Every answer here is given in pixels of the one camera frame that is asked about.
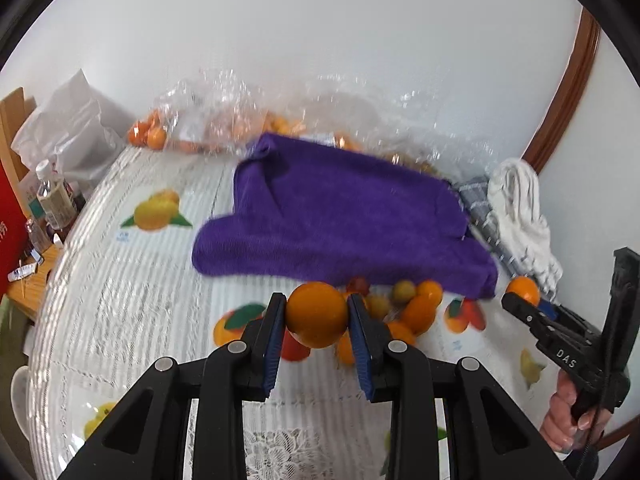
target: white bottle cap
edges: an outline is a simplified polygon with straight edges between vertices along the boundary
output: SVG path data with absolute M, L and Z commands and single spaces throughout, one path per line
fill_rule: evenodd
M 36 166 L 36 176 L 39 180 L 45 180 L 47 177 L 53 174 L 53 167 L 51 165 L 51 161 L 46 158 L 45 160 L 38 163 Z

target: plastic bag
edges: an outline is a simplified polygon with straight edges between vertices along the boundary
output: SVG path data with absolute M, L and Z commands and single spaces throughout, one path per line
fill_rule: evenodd
M 125 146 L 116 132 L 102 126 L 100 114 L 80 70 L 27 118 L 11 148 L 30 170 L 48 158 L 88 197 Z
M 154 105 L 169 150 L 243 156 L 251 141 L 268 131 L 380 156 L 458 182 L 497 163 L 485 142 L 436 131 L 434 92 L 412 90 L 394 99 L 357 78 L 318 76 L 260 88 L 233 70 L 202 72 L 180 81 Z

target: black cable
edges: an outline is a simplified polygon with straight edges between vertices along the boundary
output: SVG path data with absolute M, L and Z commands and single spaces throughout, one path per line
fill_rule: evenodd
M 624 301 L 624 296 L 626 296 L 626 294 L 628 293 L 628 291 L 631 289 L 631 286 L 627 283 L 625 285 L 625 288 L 622 290 L 622 296 L 623 296 L 623 301 Z M 612 318 L 612 326 L 617 326 L 618 325 L 618 317 L 620 315 L 620 309 L 617 308 L 614 313 L 613 313 L 613 318 Z M 613 336 L 614 336 L 615 330 L 610 330 L 609 331 L 609 336 L 607 337 L 607 340 L 605 341 L 605 353 L 604 353 L 604 378 L 602 380 L 602 391 L 600 393 L 600 399 L 598 400 L 598 404 L 596 406 L 596 412 L 593 415 L 593 421 L 591 421 L 591 427 L 589 428 L 589 431 L 587 432 L 587 440 L 585 442 L 584 448 L 582 449 L 582 454 L 580 456 L 580 462 L 578 462 L 578 467 L 575 470 L 575 479 L 579 480 L 580 478 L 580 470 L 582 469 L 582 466 L 584 465 L 584 462 L 587 458 L 587 455 L 589 453 L 589 449 L 591 447 L 591 441 L 593 440 L 593 432 L 595 427 L 598 425 L 598 420 L 600 418 L 600 413 L 602 412 L 602 405 L 604 403 L 605 398 L 607 397 L 607 391 L 609 389 L 609 381 L 610 381 L 610 377 L 611 377 L 611 361 L 613 359 Z

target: silver screw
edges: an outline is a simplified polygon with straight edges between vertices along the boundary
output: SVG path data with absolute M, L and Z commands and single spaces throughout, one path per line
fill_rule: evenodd
M 246 350 L 246 343 L 244 341 L 232 341 L 226 349 L 232 354 L 241 354 Z
M 174 361 L 170 357 L 161 357 L 155 362 L 154 366 L 159 372 L 165 372 L 174 365 Z
M 464 359 L 462 359 L 462 367 L 465 370 L 469 370 L 470 372 L 475 372 L 480 367 L 480 363 L 478 362 L 478 359 L 475 359 L 473 357 L 465 357 Z
M 389 341 L 388 344 L 389 350 L 395 352 L 396 354 L 401 354 L 402 352 L 406 352 L 406 343 L 404 341 L 400 341 L 399 339 L 394 339 L 393 341 Z

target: wooden table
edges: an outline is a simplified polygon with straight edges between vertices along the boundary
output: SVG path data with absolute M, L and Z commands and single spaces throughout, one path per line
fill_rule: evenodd
M 42 303 L 45 286 L 47 285 L 47 275 L 56 264 L 60 249 L 52 245 L 42 255 L 44 263 L 38 266 L 35 274 L 32 274 L 24 280 L 18 280 L 9 284 L 7 296 L 17 307 L 23 311 L 29 319 L 36 321 L 38 317 L 38 309 Z M 27 264 L 33 263 L 33 259 L 29 258 Z

